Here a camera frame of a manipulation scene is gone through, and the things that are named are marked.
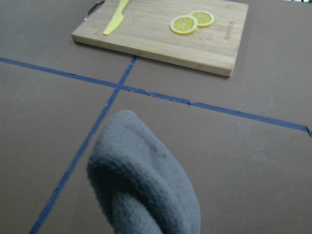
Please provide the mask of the lemon slice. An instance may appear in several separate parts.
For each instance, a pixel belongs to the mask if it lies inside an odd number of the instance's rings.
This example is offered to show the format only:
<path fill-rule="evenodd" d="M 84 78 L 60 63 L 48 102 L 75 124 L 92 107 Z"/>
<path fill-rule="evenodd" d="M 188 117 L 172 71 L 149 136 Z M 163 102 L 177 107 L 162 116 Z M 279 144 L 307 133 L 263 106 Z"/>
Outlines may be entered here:
<path fill-rule="evenodd" d="M 198 26 L 198 20 L 190 15 L 177 16 L 170 22 L 170 30 L 178 35 L 193 33 Z"/>
<path fill-rule="evenodd" d="M 211 12 L 204 10 L 192 11 L 190 15 L 197 19 L 198 27 L 209 27 L 214 24 L 215 17 Z"/>

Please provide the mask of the grey and pink cloth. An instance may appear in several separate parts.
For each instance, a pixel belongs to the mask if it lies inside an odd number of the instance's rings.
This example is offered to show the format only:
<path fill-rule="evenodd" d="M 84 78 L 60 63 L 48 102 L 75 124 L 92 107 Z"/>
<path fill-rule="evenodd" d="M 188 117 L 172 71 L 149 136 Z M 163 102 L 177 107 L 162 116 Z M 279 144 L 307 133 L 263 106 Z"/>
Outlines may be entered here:
<path fill-rule="evenodd" d="M 116 234 L 198 234 L 200 207 L 185 171 L 129 110 L 99 136 L 87 174 Z"/>

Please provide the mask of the bamboo cutting board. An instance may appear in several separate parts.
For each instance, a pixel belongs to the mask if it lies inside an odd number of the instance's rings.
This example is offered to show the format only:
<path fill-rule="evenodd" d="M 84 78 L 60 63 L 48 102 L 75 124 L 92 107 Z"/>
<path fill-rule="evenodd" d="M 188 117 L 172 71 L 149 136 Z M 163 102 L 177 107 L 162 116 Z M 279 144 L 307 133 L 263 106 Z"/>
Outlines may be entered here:
<path fill-rule="evenodd" d="M 104 30 L 118 0 L 107 0 L 72 32 L 75 42 L 154 59 L 229 77 L 233 70 L 248 6 L 226 0 L 131 0 L 123 21 L 109 35 Z M 195 10 L 212 13 L 215 22 L 189 35 L 171 31 L 170 22 Z"/>

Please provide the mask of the lemon slice upper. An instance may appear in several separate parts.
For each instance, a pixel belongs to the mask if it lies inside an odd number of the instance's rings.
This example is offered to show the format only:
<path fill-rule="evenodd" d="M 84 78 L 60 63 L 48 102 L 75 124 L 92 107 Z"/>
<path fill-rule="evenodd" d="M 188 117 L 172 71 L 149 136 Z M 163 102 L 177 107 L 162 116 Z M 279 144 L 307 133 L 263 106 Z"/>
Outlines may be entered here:
<path fill-rule="evenodd" d="M 215 17 L 211 12 L 204 10 L 192 11 L 190 15 L 197 19 L 198 27 L 209 27 L 214 24 Z"/>

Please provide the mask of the yellow plastic knife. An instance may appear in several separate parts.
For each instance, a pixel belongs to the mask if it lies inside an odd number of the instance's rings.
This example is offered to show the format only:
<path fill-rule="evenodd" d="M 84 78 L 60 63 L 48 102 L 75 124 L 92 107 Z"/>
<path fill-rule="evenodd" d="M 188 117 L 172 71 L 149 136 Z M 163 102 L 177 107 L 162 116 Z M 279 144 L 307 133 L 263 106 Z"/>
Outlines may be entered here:
<path fill-rule="evenodd" d="M 113 31 L 115 31 L 120 24 L 123 22 L 124 16 L 123 16 L 123 10 L 125 9 L 125 7 L 127 6 L 127 4 L 129 3 L 129 0 L 120 0 L 117 6 L 117 9 L 114 13 L 114 15 L 112 16 L 110 22 L 108 23 L 108 25 L 106 26 L 106 28 L 103 31 L 103 35 L 107 36 L 109 34 L 111 34 Z"/>

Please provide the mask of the lemon slice lower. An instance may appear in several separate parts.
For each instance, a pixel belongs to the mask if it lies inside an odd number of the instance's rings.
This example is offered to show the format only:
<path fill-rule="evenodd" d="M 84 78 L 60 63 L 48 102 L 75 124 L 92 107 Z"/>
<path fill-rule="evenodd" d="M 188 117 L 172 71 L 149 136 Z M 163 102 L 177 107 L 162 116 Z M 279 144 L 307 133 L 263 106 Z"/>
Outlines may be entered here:
<path fill-rule="evenodd" d="M 198 20 L 190 15 L 177 16 L 170 22 L 170 30 L 178 35 L 193 33 L 198 26 Z"/>

